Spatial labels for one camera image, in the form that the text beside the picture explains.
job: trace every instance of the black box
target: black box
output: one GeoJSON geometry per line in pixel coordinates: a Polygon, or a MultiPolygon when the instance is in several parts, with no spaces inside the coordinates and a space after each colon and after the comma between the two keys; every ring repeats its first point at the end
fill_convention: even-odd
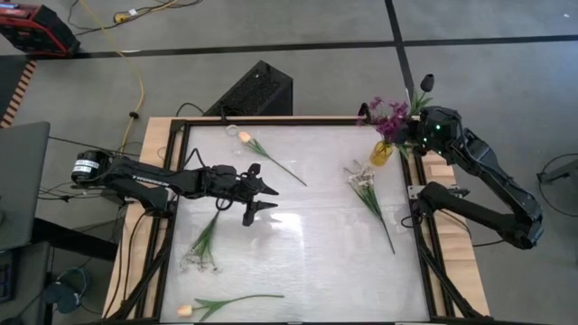
{"type": "Polygon", "coordinates": [[[259,61],[205,116],[291,116],[293,79],[259,61]]]}

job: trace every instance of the yellow vase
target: yellow vase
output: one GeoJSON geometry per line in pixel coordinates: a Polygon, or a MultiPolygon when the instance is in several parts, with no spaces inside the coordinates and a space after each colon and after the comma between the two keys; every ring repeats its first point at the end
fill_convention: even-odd
{"type": "Polygon", "coordinates": [[[387,163],[387,159],[389,159],[392,152],[394,152],[394,146],[392,144],[379,141],[373,148],[369,160],[376,166],[383,166],[387,163]]]}

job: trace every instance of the red case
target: red case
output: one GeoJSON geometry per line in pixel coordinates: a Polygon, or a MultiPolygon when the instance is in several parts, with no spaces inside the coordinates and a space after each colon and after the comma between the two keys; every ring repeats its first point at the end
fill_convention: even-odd
{"type": "Polygon", "coordinates": [[[70,28],[44,5],[0,7],[0,33],[29,54],[69,57],[80,46],[70,28]]]}

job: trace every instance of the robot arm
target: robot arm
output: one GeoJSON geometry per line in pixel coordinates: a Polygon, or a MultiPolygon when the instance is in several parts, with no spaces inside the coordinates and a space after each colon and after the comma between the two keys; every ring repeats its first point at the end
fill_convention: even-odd
{"type": "Polygon", "coordinates": [[[544,232],[542,210],[532,194],[519,187],[498,164],[493,150],[471,130],[461,125],[457,111],[445,107],[425,107],[419,121],[410,123],[398,142],[417,144],[414,152],[424,155],[433,150],[449,164],[456,163],[468,174],[479,177],[506,203],[513,213],[501,214],[464,199],[454,197],[443,185],[427,184],[415,203],[422,214],[448,209],[494,229],[512,246],[529,249],[544,232]]]}
{"type": "Polygon", "coordinates": [[[227,165],[172,172],[105,151],[87,151],[79,153],[71,178],[82,188],[104,186],[135,198],[141,202],[147,214],[163,218],[170,217],[174,212],[172,200],[168,200],[167,188],[186,199],[217,198],[215,205],[219,210],[226,210],[233,202],[240,202],[247,205],[243,225],[250,226],[257,211],[277,206],[253,201],[259,193],[279,194],[256,177],[260,169],[261,166],[254,163],[240,175],[237,175],[234,167],[227,165]],[[147,187],[143,182],[156,187],[147,187]],[[228,203],[222,206],[219,200],[227,200],[228,203]]]}

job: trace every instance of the black metal frame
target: black metal frame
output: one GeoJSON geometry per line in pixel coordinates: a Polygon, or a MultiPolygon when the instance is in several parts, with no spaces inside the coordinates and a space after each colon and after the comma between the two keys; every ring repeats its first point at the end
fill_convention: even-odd
{"type": "MultiPolygon", "coordinates": [[[[223,120],[218,120],[218,119],[211,119],[211,120],[201,120],[201,119],[196,119],[196,120],[173,120],[172,124],[171,124],[171,133],[169,136],[169,143],[167,144],[167,148],[173,148],[174,147],[174,141],[176,139],[176,132],[178,132],[178,130],[182,129],[183,131],[183,136],[182,136],[182,143],[181,143],[181,148],[180,148],[180,155],[179,155],[179,166],[178,168],[182,168],[183,163],[184,163],[184,157],[186,155],[186,149],[187,149],[187,145],[189,142],[189,138],[190,138],[190,129],[193,126],[211,126],[211,125],[227,125],[227,124],[235,124],[235,125],[355,125],[356,123],[356,119],[355,118],[351,118],[351,119],[335,119],[335,118],[327,118],[327,119],[311,119],[311,118],[287,118],[287,119],[267,119],[267,120],[263,120],[263,119],[250,119],[250,117],[246,117],[243,120],[231,120],[230,122],[228,121],[223,121],[223,120]]],[[[164,165],[165,167],[168,167],[171,165],[171,157],[172,157],[172,149],[171,150],[167,150],[167,154],[164,157],[164,165]]],[[[405,159],[402,158],[402,162],[403,162],[403,170],[404,170],[404,177],[406,180],[406,186],[411,185],[411,175],[409,174],[409,168],[407,166],[407,161],[405,159]]],[[[428,227],[432,227],[429,229],[429,233],[432,235],[434,234],[434,237],[431,237],[430,239],[432,240],[432,242],[434,240],[437,240],[437,250],[436,252],[436,256],[442,256],[442,252],[441,252],[441,248],[439,246],[439,239],[437,239],[437,229],[435,228],[435,224],[428,224],[428,227]]],[[[154,246],[150,246],[152,243],[156,243],[156,240],[158,238],[158,231],[160,231],[160,228],[154,227],[151,230],[151,236],[149,238],[149,247],[147,249],[147,255],[145,258],[145,261],[151,261],[154,256],[154,246]]],[[[169,236],[169,232],[170,232],[170,236],[172,236],[173,231],[174,231],[174,221],[170,220],[169,221],[169,225],[167,226],[167,235],[169,236]]],[[[422,229],[420,227],[414,227],[414,233],[415,233],[415,237],[416,237],[416,243],[418,243],[419,241],[417,240],[419,237],[423,237],[423,232],[422,229]]],[[[169,246],[169,252],[168,254],[170,255],[171,252],[171,246],[169,246]]],[[[154,297],[154,311],[153,311],[153,318],[154,319],[160,319],[160,315],[161,315],[161,308],[163,305],[163,294],[164,294],[164,286],[166,284],[166,275],[167,275],[167,268],[168,268],[168,258],[163,262],[163,265],[161,266],[161,272],[159,274],[159,281],[158,281],[158,287],[157,287],[157,292],[156,295],[154,297]]],[[[443,267],[443,260],[436,260],[436,263],[438,263],[439,265],[441,265],[443,267]]],[[[427,304],[427,309],[428,309],[428,313],[430,318],[433,318],[435,316],[437,316],[436,310],[435,310],[435,301],[434,301],[434,295],[433,295],[433,289],[432,289],[432,283],[431,283],[431,279],[429,276],[429,272],[428,272],[428,268],[427,268],[427,263],[425,262],[425,260],[420,256],[419,258],[419,265],[420,265],[420,269],[421,269],[421,274],[422,274],[422,281],[424,283],[424,291],[425,291],[425,299],[426,299],[426,304],[427,304]]],[[[141,302],[139,303],[144,303],[144,299],[146,298],[146,295],[142,295],[141,296],[141,302]]]]}
{"type": "MultiPolygon", "coordinates": [[[[268,119],[259,119],[251,117],[243,117],[242,119],[231,118],[230,121],[225,118],[198,118],[194,120],[173,120],[171,123],[170,135],[167,143],[167,151],[164,157],[164,166],[169,168],[172,162],[172,153],[175,147],[175,140],[177,133],[182,131],[182,141],[179,148],[179,161],[178,169],[184,167],[185,155],[187,153],[187,147],[189,138],[191,135],[191,128],[196,125],[209,126],[209,125],[354,125],[357,122],[357,118],[310,118],[310,117],[287,117],[285,119],[278,119],[275,117],[268,119]]],[[[415,157],[415,164],[418,172],[418,180],[420,183],[425,183],[426,179],[424,176],[424,168],[421,157],[415,157]]],[[[409,164],[406,159],[402,157],[402,171],[404,174],[404,179],[406,186],[412,185],[412,178],[409,169],[409,164]]],[[[408,198],[408,203],[410,209],[412,209],[412,203],[414,200],[408,198]]],[[[424,293],[426,306],[430,317],[431,323],[444,323],[444,324],[491,324],[491,325],[521,325],[521,322],[508,322],[493,320],[491,317],[485,317],[477,313],[463,298],[458,289],[453,285],[452,280],[447,276],[444,269],[442,250],[439,244],[439,237],[437,234],[437,228],[435,226],[433,216],[430,216],[431,221],[426,221],[426,226],[428,226],[430,240],[433,243],[433,252],[428,248],[425,243],[424,233],[421,229],[419,222],[420,216],[418,216],[415,211],[412,211],[412,217],[415,227],[415,242],[418,252],[419,265],[421,270],[422,281],[424,283],[424,293]],[[433,287],[431,283],[431,278],[429,275],[429,268],[433,270],[436,277],[440,281],[440,286],[443,292],[443,302],[445,306],[445,311],[449,316],[438,316],[435,309],[435,300],[433,287]],[[448,311],[453,311],[452,305],[460,309],[462,315],[465,318],[456,318],[454,315],[449,314],[448,311]]],[[[156,249],[156,242],[160,235],[160,221],[155,222],[156,226],[151,230],[149,237],[149,247],[147,248],[147,253],[145,256],[145,267],[143,278],[136,285],[135,289],[130,293],[128,299],[124,301],[123,306],[117,312],[115,312],[109,319],[102,320],[106,324],[159,324],[161,317],[161,309],[163,307],[164,298],[164,288],[167,280],[168,263],[170,260],[171,249],[172,249],[172,236],[174,234],[174,218],[168,220],[168,225],[166,232],[164,234],[164,241],[159,249],[159,252],[154,255],[156,249]],[[144,312],[144,305],[146,300],[146,292],[148,289],[148,284],[153,278],[157,270],[160,270],[158,284],[155,288],[156,295],[154,296],[154,310],[153,316],[148,318],[142,318],[144,312]],[[130,311],[136,307],[140,313],[135,315],[135,319],[127,320],[126,318],[130,314],[130,311]]],[[[331,322],[319,323],[319,324],[330,324],[331,322]]],[[[308,322],[307,324],[317,324],[317,322],[308,322]]],[[[394,322],[380,322],[380,324],[395,324],[394,322]]]]}

